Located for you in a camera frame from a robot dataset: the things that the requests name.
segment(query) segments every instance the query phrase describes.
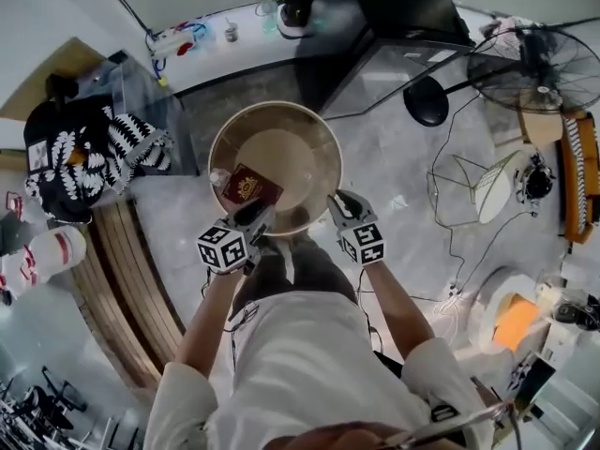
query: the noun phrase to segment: marble floor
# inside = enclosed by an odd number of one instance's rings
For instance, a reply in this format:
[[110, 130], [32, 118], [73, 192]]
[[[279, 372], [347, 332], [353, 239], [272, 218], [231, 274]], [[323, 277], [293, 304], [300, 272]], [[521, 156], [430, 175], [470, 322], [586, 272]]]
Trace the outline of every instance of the marble floor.
[[[463, 66], [464, 62], [455, 61], [433, 76], [444, 87], [459, 83], [464, 79]], [[470, 88], [452, 94], [450, 115], [473, 97], [475, 93]], [[158, 271], [184, 324], [190, 322], [201, 302], [200, 288], [206, 278], [194, 238], [219, 217], [206, 174], [210, 144], [220, 126], [235, 112], [267, 99], [302, 102], [294, 84], [292, 65], [233, 78], [185, 95], [184, 104], [194, 120], [191, 138], [201, 175], [146, 177], [132, 187]], [[438, 158], [436, 173], [459, 178], [460, 168], [453, 166], [452, 154], [489, 167], [514, 150], [522, 151], [513, 160], [511, 170], [519, 165], [524, 168], [533, 150], [519, 143], [496, 148], [486, 106], [477, 97], [457, 114], [450, 140]], [[449, 253], [450, 232], [434, 220], [427, 182], [433, 159], [447, 139], [451, 118], [440, 127], [422, 127], [408, 114], [399, 93], [365, 115], [332, 120], [330, 125], [344, 158], [342, 186], [369, 199], [379, 215], [381, 228], [387, 235], [386, 261], [397, 279], [410, 294], [426, 299], [446, 300], [453, 283], [462, 290], [462, 298], [448, 308], [441, 307], [439, 302], [416, 300], [436, 334], [445, 337], [456, 351], [469, 347], [464, 329], [472, 296], [493, 271], [508, 265], [534, 279], [558, 273], [566, 251], [565, 241], [558, 236], [561, 231], [558, 185], [543, 200], [536, 218], [520, 215], [506, 223], [527, 210], [511, 198], [489, 224], [456, 228], [452, 252], [460, 257], [453, 257]], [[554, 149], [545, 149], [544, 155], [547, 164], [556, 171]], [[468, 172], [473, 172], [472, 179], [481, 175], [476, 168]], [[466, 188], [442, 181], [438, 181], [438, 187], [440, 220], [452, 223], [476, 218]], [[360, 268], [339, 249], [330, 217], [314, 223], [310, 235], [357, 285]], [[366, 280], [363, 289], [368, 290]], [[385, 353], [399, 359], [374, 295], [364, 294], [362, 301], [382, 335]], [[378, 349], [379, 340], [374, 337], [373, 342]], [[508, 362], [507, 365], [512, 361], [507, 355], [498, 358]], [[481, 365], [479, 376], [497, 371], [499, 361], [486, 359], [486, 362], [489, 365]], [[226, 392], [228, 369], [222, 362], [218, 368], [219, 385]]]

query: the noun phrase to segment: wooden bench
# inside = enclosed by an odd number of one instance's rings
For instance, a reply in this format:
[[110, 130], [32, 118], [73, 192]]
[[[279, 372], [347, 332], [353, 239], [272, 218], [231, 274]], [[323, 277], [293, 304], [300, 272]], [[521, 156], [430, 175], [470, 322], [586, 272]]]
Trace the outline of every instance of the wooden bench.
[[129, 386], [156, 388], [184, 333], [132, 202], [94, 211], [85, 260], [71, 270], [82, 313]]

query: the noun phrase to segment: white shirt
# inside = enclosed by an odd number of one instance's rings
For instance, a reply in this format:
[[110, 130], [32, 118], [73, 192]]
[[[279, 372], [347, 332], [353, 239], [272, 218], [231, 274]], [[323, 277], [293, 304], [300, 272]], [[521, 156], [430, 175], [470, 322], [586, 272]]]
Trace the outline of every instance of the white shirt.
[[[484, 408], [441, 338], [411, 352], [400, 380], [373, 353], [365, 315], [345, 296], [289, 292], [256, 305], [234, 335], [231, 397], [218, 407], [203, 375], [168, 364], [144, 450], [262, 450], [317, 427], [361, 420], [410, 430], [430, 423], [440, 404]], [[470, 448], [491, 448], [491, 423], [473, 430]]]

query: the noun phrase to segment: white cable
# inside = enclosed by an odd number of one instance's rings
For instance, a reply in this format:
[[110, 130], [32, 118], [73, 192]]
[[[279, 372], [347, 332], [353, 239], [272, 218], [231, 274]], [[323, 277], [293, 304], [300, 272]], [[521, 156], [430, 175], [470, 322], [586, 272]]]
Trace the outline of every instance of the white cable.
[[[457, 294], [455, 294], [452, 297], [448, 298], [448, 300], [446, 300], [445, 302], [439, 304], [438, 306], [436, 306], [433, 309], [433, 314], [434, 315], [442, 315], [444, 317], [451, 317], [452, 318], [452, 321], [450, 322], [450, 325], [448, 326], [448, 328], [446, 329], [446, 331], [443, 333], [443, 338], [446, 338], [447, 335], [448, 335], [448, 331], [453, 326], [455, 327], [454, 335], [450, 339], [449, 345], [452, 345], [454, 343], [454, 340], [456, 339], [457, 334], [458, 334], [458, 307], [457, 307], [457, 301], [459, 299], [460, 299], [460, 295], [457, 293]], [[455, 310], [455, 315], [454, 316], [451, 313], [447, 313], [447, 310], [450, 307], [454, 307], [454, 310]]]

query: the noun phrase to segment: passport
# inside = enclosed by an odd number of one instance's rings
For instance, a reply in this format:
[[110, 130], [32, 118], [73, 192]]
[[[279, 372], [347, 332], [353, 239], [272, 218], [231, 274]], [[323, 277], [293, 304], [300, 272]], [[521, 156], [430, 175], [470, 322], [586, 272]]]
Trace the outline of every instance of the passport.
[[282, 187], [240, 163], [235, 167], [221, 195], [236, 205], [255, 198], [262, 198], [275, 205], [282, 193]]

